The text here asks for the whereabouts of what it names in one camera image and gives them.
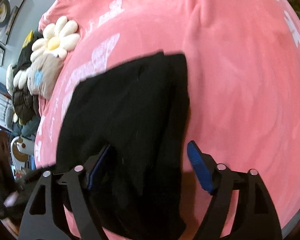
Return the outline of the black small garment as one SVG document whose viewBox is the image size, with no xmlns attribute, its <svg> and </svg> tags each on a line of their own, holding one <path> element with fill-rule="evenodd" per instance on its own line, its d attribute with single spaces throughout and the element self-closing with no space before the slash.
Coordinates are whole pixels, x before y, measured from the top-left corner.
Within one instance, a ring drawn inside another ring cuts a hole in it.
<svg viewBox="0 0 300 240">
<path fill-rule="evenodd" d="M 130 239 L 178 239 L 181 157 L 189 109 L 183 54 L 125 62 L 80 82 L 57 144 L 57 170 L 105 155 L 88 185 L 93 214 Z"/>
</svg>

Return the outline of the dark brown puffer jacket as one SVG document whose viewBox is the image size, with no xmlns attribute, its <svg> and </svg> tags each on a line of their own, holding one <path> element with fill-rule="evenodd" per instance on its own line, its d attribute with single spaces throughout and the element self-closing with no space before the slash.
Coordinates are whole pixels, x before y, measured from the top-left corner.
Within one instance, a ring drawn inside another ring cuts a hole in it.
<svg viewBox="0 0 300 240">
<path fill-rule="evenodd" d="M 38 31 L 30 31 L 27 35 L 26 44 L 23 45 L 17 65 L 13 68 L 13 76 L 16 76 L 20 70 L 27 70 L 31 66 L 32 45 L 39 38 L 43 38 L 43 35 Z M 23 124 L 27 124 L 35 115 L 39 116 L 38 96 L 32 96 L 27 85 L 22 89 L 19 89 L 18 85 L 13 88 L 12 103 L 16 115 Z"/>
</svg>

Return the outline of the beige plush with blue patch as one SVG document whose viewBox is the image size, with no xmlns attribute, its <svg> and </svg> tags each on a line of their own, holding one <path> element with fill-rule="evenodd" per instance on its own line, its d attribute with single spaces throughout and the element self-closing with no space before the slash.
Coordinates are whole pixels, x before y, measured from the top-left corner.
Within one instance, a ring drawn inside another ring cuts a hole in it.
<svg viewBox="0 0 300 240">
<path fill-rule="evenodd" d="M 51 54 L 40 55 L 30 66 L 27 87 L 31 95 L 40 95 L 50 100 L 58 76 L 63 68 L 63 61 Z"/>
</svg>

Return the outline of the pink floral bed sheet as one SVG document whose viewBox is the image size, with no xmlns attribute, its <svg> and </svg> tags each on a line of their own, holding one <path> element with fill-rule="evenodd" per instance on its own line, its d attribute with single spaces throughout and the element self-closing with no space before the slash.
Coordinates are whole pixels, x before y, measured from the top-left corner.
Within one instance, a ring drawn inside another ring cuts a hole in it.
<svg viewBox="0 0 300 240">
<path fill-rule="evenodd" d="M 56 0 L 39 29 L 61 16 L 79 25 L 42 116 L 34 157 L 52 165 L 76 85 L 158 50 L 188 62 L 186 141 L 236 171 L 255 168 L 281 226 L 300 209 L 300 20 L 287 0 Z"/>
</svg>

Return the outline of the white daisy plush pillow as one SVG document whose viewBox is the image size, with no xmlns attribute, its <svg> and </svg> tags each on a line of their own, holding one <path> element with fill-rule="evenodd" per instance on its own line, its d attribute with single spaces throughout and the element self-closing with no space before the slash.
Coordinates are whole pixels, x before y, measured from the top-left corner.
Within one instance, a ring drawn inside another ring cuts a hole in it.
<svg viewBox="0 0 300 240">
<path fill-rule="evenodd" d="M 65 60 L 68 52 L 73 51 L 80 39 L 78 24 L 61 16 L 56 23 L 48 24 L 43 33 L 31 31 L 26 37 L 16 64 L 10 64 L 6 72 L 6 88 L 12 94 L 15 88 L 23 89 L 30 75 L 31 64 L 40 56 L 51 54 Z"/>
</svg>

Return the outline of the framed wall picture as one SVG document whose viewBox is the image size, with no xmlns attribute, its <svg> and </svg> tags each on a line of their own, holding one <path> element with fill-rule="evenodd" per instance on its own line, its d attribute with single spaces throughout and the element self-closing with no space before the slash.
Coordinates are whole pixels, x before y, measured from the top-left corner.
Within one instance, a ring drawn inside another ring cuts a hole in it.
<svg viewBox="0 0 300 240">
<path fill-rule="evenodd" d="M 0 43 L 6 45 L 14 22 L 25 0 L 2 0 L 0 2 Z"/>
</svg>

